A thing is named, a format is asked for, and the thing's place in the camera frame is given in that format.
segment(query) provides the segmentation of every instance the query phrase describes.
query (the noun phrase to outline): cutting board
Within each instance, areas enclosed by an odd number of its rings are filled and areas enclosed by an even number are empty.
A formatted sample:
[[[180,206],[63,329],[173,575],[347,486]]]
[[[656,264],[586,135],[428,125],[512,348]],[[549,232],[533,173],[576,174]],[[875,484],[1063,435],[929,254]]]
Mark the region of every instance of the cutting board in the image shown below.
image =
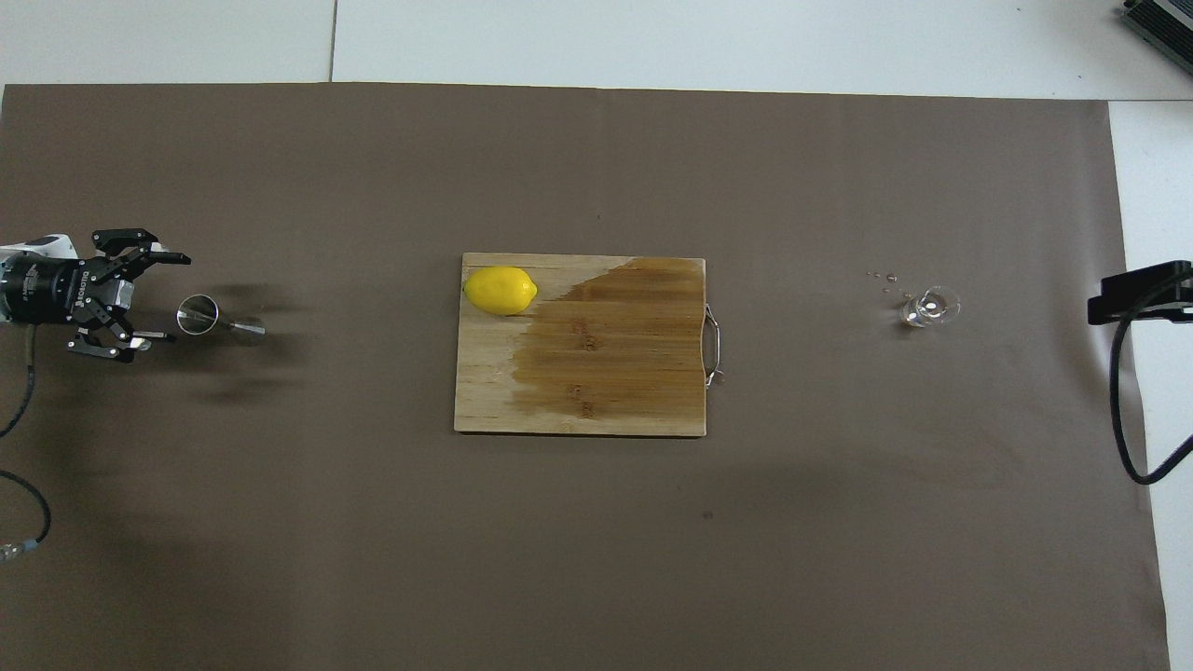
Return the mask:
[[[463,291],[456,430],[704,436],[704,259],[465,253],[460,287],[492,265],[538,295],[496,316]]]

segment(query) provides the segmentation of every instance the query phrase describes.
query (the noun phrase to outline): white tile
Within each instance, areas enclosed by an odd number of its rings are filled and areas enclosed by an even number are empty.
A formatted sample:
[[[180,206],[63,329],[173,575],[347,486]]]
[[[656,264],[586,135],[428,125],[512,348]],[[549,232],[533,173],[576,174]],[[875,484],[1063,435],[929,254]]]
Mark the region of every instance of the white tile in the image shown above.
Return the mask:
[[[333,0],[0,0],[0,85],[326,81]]]
[[[336,81],[1191,99],[1108,0],[340,0]]]
[[[1193,260],[1193,103],[1112,103],[1111,130],[1129,269]],[[1131,326],[1148,466],[1193,433],[1193,324]],[[1107,436],[1106,445],[1114,449]],[[1193,669],[1193,457],[1151,487],[1174,670]]]

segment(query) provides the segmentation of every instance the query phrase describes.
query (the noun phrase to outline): cable connector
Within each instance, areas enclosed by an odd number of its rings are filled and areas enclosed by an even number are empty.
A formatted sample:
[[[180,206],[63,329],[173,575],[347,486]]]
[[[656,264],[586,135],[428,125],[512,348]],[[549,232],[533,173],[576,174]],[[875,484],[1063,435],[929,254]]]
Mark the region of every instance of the cable connector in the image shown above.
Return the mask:
[[[24,543],[7,543],[0,546],[0,564],[12,561],[25,553],[33,552],[36,548],[37,541],[33,538],[29,538]]]

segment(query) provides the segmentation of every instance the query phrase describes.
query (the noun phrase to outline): yellow lemon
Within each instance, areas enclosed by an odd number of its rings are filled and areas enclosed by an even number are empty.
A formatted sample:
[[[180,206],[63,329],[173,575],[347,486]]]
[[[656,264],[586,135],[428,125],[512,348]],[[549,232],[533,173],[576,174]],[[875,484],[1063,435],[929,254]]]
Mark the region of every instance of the yellow lemon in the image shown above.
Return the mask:
[[[492,314],[518,314],[530,306],[536,294],[538,287],[526,271],[507,265],[482,267],[464,282],[468,300]]]

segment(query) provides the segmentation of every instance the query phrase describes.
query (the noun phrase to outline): metal jigger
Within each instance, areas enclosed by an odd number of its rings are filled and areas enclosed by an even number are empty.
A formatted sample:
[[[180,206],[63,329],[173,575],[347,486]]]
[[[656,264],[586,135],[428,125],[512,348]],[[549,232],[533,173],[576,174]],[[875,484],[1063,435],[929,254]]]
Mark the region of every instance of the metal jigger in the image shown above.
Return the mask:
[[[265,338],[265,324],[255,316],[233,318],[206,294],[188,296],[178,306],[178,327],[188,336],[210,333],[216,326],[231,332],[242,345],[255,345]]]

